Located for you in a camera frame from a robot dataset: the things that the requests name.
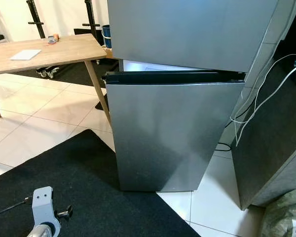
lower refrigerator door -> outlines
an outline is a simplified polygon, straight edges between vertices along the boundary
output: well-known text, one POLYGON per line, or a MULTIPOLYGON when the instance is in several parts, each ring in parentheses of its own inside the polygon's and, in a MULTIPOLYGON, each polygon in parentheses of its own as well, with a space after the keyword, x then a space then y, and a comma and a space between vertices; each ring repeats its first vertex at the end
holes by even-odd
POLYGON ((107 84, 120 188, 196 190, 242 88, 107 84))

wooden table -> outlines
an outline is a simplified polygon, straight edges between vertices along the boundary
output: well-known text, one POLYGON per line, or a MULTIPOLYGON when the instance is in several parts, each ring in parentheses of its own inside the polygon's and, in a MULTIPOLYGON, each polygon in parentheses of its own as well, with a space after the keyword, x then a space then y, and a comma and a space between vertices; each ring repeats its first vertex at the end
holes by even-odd
POLYGON ((110 59, 117 59, 113 57, 113 52, 111 48, 107 48, 105 45, 102 45, 102 48, 104 49, 105 53, 107 53, 107 55, 105 56, 105 58, 110 58, 110 59))
POLYGON ((106 52, 91 34, 61 37, 56 44, 48 44, 47 39, 1 43, 0 74, 49 67, 53 65, 84 62, 105 115, 111 124, 109 109, 91 63, 91 60, 105 57, 106 52), (24 49, 41 49, 41 52, 31 60, 10 60, 10 57, 24 49))

blue bucket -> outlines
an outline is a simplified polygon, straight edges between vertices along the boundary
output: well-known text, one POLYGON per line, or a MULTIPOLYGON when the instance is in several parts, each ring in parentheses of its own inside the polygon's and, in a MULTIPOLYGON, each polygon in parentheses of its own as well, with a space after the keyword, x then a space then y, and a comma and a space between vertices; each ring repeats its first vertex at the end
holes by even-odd
POLYGON ((103 25, 102 26, 102 36, 105 40, 105 45, 107 46, 107 48, 112 48, 110 25, 103 25))

white tile floor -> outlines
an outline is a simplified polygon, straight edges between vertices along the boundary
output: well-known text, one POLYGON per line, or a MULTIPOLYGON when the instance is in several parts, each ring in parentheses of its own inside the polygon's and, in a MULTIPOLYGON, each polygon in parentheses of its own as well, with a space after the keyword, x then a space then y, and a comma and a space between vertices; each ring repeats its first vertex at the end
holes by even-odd
MULTIPOLYGON (((114 150, 98 101, 90 86, 0 75, 0 175, 88 128, 114 150)), ((158 195, 202 237, 257 236, 263 209, 239 209, 231 152, 214 153, 197 191, 158 195)))

white wall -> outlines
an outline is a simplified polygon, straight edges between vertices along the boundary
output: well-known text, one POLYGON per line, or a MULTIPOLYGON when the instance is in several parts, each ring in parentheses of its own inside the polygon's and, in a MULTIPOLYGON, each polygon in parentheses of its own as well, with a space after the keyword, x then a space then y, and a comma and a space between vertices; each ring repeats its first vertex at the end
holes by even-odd
MULTIPOLYGON (((73 35, 74 28, 85 28, 88 16, 84 0, 36 0, 36 8, 45 35, 58 33, 60 36, 73 35)), ((92 0, 96 23, 109 23, 106 0, 92 0)), ((10 41, 38 39, 39 34, 25 0, 0 0, 0 33, 10 41)))

